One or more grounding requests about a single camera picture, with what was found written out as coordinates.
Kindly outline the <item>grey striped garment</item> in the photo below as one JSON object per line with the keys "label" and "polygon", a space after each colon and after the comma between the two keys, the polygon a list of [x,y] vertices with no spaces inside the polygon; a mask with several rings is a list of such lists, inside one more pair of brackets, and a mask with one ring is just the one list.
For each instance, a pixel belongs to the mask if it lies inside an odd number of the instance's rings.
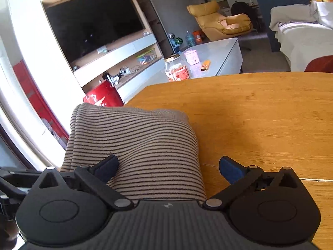
{"label": "grey striped garment", "polygon": [[93,166],[110,155],[119,168],[107,184],[132,201],[206,198],[198,140],[181,111],[78,105],[60,170]]}

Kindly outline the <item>red round appliance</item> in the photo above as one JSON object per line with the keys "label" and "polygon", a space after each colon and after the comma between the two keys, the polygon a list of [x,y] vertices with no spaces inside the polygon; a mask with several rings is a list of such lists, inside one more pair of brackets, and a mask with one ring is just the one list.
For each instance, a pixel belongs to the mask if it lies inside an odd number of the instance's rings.
{"label": "red round appliance", "polygon": [[83,97],[83,102],[102,107],[122,107],[124,105],[116,88],[108,80],[104,80],[91,89]]}

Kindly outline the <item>orange snack packet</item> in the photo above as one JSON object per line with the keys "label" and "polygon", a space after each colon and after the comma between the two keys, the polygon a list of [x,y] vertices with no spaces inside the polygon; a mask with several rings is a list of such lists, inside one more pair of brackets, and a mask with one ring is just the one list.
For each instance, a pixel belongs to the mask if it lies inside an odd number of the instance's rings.
{"label": "orange snack packet", "polygon": [[202,72],[207,71],[207,70],[209,69],[210,64],[211,64],[211,61],[210,61],[210,60],[205,60],[205,61],[203,61],[203,62],[201,63],[200,70],[201,70]]}

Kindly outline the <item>white marble coffee table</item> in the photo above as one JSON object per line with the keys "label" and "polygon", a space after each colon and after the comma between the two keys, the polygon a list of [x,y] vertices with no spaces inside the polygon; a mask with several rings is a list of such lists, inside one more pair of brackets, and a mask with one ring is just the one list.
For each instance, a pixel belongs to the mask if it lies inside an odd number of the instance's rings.
{"label": "white marble coffee table", "polygon": [[[240,73],[243,57],[237,38],[229,38],[197,45],[197,51],[201,63],[208,60],[210,65],[206,71],[201,70],[201,64],[190,66],[186,63],[191,79],[214,77],[222,75],[236,75]],[[117,88],[124,103],[127,103],[145,87],[167,83],[168,78],[164,71],[164,60],[160,59],[138,73],[125,84]]]}

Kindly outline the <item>glass jar red label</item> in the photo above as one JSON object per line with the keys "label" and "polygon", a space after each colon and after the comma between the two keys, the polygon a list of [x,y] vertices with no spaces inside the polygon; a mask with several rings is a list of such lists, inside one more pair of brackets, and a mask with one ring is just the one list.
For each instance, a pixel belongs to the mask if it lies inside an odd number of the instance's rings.
{"label": "glass jar red label", "polygon": [[164,59],[164,71],[169,82],[183,81],[190,78],[185,62],[179,54]]}

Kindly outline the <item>plastic box of toys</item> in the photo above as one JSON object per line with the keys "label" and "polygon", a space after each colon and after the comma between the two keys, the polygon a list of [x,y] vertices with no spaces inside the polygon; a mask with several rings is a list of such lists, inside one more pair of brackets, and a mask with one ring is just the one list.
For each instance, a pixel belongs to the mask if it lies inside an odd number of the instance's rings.
{"label": "plastic box of toys", "polygon": [[144,53],[137,56],[137,60],[141,65],[146,65],[151,63],[157,58],[157,54],[155,52],[155,49],[149,49],[145,51]]}

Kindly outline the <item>pink small box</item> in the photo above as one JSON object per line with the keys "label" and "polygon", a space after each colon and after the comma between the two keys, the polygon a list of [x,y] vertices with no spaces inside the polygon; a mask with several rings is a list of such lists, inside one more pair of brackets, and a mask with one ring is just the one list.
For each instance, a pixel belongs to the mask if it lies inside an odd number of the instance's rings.
{"label": "pink small box", "polygon": [[184,52],[184,56],[187,60],[187,63],[191,66],[200,63],[199,56],[195,49],[189,49]]}

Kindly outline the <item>dark red fleece jacket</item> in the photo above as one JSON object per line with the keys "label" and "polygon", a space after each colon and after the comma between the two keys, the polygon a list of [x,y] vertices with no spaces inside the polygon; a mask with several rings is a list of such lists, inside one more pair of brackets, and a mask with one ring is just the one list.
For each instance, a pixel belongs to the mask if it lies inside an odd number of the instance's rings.
{"label": "dark red fleece jacket", "polygon": [[333,55],[313,59],[306,67],[306,72],[333,73]]}

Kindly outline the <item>orange bag on floor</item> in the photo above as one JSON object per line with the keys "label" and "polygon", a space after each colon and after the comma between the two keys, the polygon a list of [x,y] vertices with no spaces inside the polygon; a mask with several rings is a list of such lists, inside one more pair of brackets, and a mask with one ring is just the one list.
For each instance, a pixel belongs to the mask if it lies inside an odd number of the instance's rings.
{"label": "orange bag on floor", "polygon": [[196,31],[193,32],[193,37],[195,38],[195,41],[196,41],[197,45],[199,45],[203,42],[201,34],[202,34],[201,30],[196,30]]}

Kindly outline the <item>grey sofa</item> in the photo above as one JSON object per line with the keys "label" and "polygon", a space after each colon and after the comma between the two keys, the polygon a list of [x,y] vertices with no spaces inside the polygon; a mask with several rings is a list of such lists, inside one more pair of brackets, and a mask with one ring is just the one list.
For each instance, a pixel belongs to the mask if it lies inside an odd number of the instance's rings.
{"label": "grey sofa", "polygon": [[332,55],[332,3],[310,4],[317,21],[280,24],[275,38],[292,72],[305,72],[315,58]]}

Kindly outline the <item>blue water bottle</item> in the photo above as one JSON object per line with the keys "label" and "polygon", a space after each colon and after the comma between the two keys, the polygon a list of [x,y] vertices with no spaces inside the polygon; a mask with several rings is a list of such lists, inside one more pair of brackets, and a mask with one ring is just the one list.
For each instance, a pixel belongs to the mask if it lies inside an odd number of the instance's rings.
{"label": "blue water bottle", "polygon": [[186,33],[186,42],[188,47],[196,46],[196,40],[192,33],[187,31]]}

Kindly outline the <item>blue robot toy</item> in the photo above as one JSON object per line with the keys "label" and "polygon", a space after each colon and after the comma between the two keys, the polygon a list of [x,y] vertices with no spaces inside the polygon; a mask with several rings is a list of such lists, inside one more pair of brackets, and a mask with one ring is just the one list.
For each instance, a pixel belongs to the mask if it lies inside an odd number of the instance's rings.
{"label": "blue robot toy", "polygon": [[168,37],[174,52],[176,54],[181,53],[180,47],[183,44],[183,39],[180,37],[176,37],[174,33],[169,33]]}

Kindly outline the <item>black television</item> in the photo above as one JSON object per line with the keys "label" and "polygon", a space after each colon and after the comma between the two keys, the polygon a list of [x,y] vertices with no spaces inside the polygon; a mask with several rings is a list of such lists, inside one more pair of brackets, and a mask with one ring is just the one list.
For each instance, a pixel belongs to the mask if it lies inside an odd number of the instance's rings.
{"label": "black television", "polygon": [[132,0],[71,0],[45,12],[69,63],[144,30]]}

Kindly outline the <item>beige blanket on sofa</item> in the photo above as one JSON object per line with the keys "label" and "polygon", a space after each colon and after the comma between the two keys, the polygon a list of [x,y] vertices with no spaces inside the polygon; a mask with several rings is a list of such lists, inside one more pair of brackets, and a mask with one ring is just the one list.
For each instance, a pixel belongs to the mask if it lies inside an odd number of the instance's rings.
{"label": "beige blanket on sofa", "polygon": [[277,32],[280,24],[305,22],[313,23],[317,21],[310,5],[288,5],[277,6],[270,10],[270,30]]}

